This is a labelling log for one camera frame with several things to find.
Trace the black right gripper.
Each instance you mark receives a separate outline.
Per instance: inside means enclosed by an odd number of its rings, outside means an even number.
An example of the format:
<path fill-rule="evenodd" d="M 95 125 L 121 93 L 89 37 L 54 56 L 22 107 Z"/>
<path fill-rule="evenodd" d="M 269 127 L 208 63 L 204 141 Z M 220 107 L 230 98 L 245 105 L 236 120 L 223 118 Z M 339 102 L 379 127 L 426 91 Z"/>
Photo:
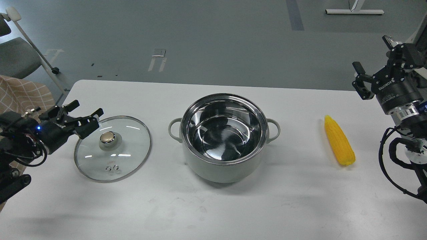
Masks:
<path fill-rule="evenodd" d="M 424 100 L 409 72 L 426 75 L 425 58 L 418 52 L 415 44 L 395 41 L 389 35 L 382 36 L 382 40 L 389 49 L 386 53 L 386 67 L 400 70 L 387 73 L 385 69 L 381 69 L 372 77 L 366 74 L 360 62 L 354 61 L 352 66 L 356 76 L 352 86 L 362 100 L 371 100 L 376 95 L 383 112 L 390 115 L 394 108 Z M 372 84 L 372 91 L 365 83 Z"/>

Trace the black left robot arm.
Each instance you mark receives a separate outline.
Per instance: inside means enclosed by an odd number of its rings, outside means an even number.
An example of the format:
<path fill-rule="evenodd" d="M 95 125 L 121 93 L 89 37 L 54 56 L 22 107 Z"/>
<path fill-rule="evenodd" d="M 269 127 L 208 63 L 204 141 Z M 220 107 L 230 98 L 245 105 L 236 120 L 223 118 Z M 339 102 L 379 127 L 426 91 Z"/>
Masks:
<path fill-rule="evenodd" d="M 39 120 L 31 116 L 41 109 L 39 107 L 24 114 L 14 111 L 1 114 L 1 203 L 31 183 L 31 176 L 20 174 L 11 166 L 12 162 L 26 167 L 40 166 L 47 155 L 63 146 L 70 136 L 77 135 L 82 140 L 99 128 L 103 109 L 99 108 L 89 116 L 70 116 L 69 112 L 78 106 L 78 100 L 68 105 L 52 106 L 39 115 Z"/>

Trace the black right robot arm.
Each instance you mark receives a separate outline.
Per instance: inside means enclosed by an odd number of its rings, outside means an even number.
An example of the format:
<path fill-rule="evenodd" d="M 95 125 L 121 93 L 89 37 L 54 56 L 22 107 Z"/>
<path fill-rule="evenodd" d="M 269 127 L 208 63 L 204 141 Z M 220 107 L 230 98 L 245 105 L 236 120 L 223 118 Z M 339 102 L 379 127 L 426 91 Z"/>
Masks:
<path fill-rule="evenodd" d="M 384 114 L 394 119 L 395 126 L 387 128 L 380 140 L 378 158 L 384 176 L 403 194 L 426 202 L 426 100 L 411 76 L 423 67 L 424 59 L 415 44 L 395 41 L 387 35 L 382 39 L 388 48 L 387 63 L 377 73 L 368 75 L 360 62 L 353 62 L 356 75 L 352 86 L 362 100 L 376 98 Z M 399 186 L 386 171 L 384 146 L 395 132 L 400 137 L 389 143 L 389 158 L 396 165 L 415 172 L 420 182 L 417 193 Z"/>

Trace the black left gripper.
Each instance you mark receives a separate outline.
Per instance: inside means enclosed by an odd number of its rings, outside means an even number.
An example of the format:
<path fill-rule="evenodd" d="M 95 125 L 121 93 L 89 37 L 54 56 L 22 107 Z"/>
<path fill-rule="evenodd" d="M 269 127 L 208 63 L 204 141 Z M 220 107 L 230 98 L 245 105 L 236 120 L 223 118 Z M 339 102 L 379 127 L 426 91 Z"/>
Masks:
<path fill-rule="evenodd" d="M 36 136 L 43 143 L 47 154 L 52 154 L 64 145 L 71 135 L 77 135 L 81 140 L 88 137 L 99 128 L 99 117 L 104 114 L 98 108 L 89 116 L 72 117 L 68 113 L 80 106 L 78 100 L 68 105 L 55 105 L 39 115 L 39 125 L 36 126 Z"/>

